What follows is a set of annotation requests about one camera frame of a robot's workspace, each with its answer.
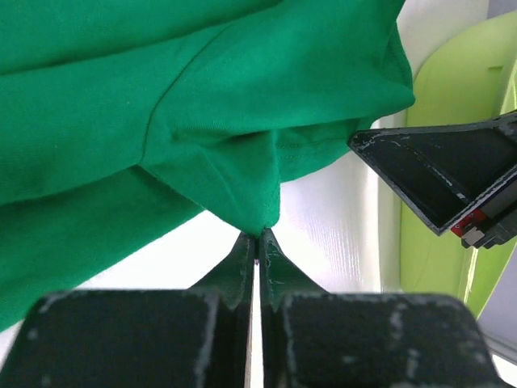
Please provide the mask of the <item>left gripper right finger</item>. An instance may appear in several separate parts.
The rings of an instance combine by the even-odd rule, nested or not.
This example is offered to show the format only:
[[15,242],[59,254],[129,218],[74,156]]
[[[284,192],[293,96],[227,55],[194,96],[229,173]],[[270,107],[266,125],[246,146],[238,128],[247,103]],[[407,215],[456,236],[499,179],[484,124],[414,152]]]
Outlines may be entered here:
[[330,293],[258,239],[266,387],[502,387],[459,300],[432,293]]

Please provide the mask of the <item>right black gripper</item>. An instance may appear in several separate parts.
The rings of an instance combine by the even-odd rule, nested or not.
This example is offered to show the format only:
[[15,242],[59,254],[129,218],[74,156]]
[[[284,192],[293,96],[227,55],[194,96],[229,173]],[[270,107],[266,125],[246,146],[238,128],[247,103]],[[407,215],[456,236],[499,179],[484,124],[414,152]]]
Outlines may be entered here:
[[435,234],[490,249],[516,236],[516,114],[370,129],[348,142]]

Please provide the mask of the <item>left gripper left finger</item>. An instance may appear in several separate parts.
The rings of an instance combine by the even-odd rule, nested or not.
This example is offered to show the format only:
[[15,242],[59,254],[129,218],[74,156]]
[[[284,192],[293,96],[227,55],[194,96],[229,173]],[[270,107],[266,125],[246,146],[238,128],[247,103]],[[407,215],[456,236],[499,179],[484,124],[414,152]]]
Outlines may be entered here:
[[255,240],[184,290],[72,290],[29,310],[4,387],[243,387]]

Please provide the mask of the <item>green t shirt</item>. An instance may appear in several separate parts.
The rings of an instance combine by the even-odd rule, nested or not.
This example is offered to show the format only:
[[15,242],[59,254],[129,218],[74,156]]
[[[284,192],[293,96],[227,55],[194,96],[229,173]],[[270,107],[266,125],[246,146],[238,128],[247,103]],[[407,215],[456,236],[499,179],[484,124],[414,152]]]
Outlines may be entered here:
[[2,2],[2,329],[202,211],[273,226],[282,183],[414,103],[402,7]]

